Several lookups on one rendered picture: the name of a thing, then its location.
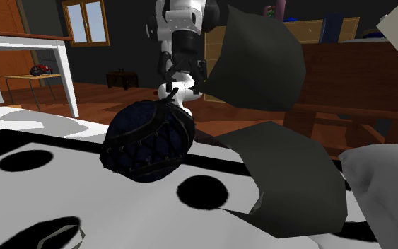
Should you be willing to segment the small dark chest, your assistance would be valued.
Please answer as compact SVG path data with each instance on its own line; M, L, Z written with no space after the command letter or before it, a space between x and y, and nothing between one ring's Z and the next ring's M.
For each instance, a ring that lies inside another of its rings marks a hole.
M121 87L128 90L139 87L139 78L136 72L111 71L106 73L106 79L108 88Z

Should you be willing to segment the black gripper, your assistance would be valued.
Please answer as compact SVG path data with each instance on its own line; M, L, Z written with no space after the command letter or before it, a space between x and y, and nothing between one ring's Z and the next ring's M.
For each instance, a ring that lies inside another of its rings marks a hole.
M206 60L198 59L199 34L191 30L176 30L172 33L172 54L162 51L159 56L158 73L163 77L165 92L172 92L173 76L189 65L189 74L194 80L189 90L199 95L207 80Z

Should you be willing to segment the white table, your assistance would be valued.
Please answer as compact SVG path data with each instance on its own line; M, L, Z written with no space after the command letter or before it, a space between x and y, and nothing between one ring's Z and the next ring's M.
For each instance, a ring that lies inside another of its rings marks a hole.
M79 116L74 93L71 70L66 53L65 41L72 41L70 37L55 37L49 35L33 35L22 33L8 33L0 31L0 51L8 50L52 50L62 78L66 99L69 104L71 116ZM0 90L0 104L4 103Z

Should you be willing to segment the orange wooden door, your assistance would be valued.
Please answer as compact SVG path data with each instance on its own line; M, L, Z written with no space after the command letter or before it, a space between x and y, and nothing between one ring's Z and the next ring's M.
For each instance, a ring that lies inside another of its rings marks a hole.
M23 24L16 0L0 0L0 31L23 33ZM34 66L30 51L0 51L0 89L7 89L6 76L26 75Z

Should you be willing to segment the wooden framed window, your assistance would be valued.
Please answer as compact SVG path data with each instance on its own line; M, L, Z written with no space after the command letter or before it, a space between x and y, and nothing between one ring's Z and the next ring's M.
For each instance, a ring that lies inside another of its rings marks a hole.
M66 28L72 47L109 47L103 0L64 0Z

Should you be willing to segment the dark brown wooden table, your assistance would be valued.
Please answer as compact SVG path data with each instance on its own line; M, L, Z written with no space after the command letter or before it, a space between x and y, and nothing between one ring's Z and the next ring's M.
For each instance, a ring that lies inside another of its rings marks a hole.
M398 144L398 51L389 42L303 45L306 76L283 124L307 137L344 129L332 156L368 144Z

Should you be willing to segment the bed with white black cover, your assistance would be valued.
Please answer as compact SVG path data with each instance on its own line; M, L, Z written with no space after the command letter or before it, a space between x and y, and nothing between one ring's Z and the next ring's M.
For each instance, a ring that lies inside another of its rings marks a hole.
M68 146L21 144L31 130L65 144L96 144L103 124L0 107L0 245L40 221L81 220L65 249L381 249L360 231L347 238L324 234L274 238L223 211L181 203L175 188L201 173L181 166L155 184L140 184L104 169L99 156Z

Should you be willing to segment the metal chair with red thing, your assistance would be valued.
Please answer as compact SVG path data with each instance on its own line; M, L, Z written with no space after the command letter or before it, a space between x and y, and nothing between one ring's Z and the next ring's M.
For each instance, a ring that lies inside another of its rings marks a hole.
M33 90L33 86L31 81L32 80L39 80L39 79L48 79L48 78L56 78L56 77L60 77L60 74L55 74L54 70L52 68L49 68L48 66L45 65L41 65L41 64L37 64L34 65L31 69L30 69L30 73L27 75L17 75L17 76L5 76L5 82L6 82L6 87L9 91L9 95L11 98L11 102L14 103L14 99L13 99L13 95L11 92L11 88L9 86L8 80L9 79L27 79L28 83L30 85L30 90L32 91L33 97L35 99L35 103L37 105L38 110L40 110L40 106L39 103L37 101L35 92Z

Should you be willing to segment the dark blue strapped round bag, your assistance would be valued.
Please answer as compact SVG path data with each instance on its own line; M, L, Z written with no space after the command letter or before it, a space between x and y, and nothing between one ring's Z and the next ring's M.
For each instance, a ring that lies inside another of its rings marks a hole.
M138 183L151 183L182 164L196 125L188 112L174 104L177 92L174 88L161 100L135 102L115 115L101 147L104 168Z

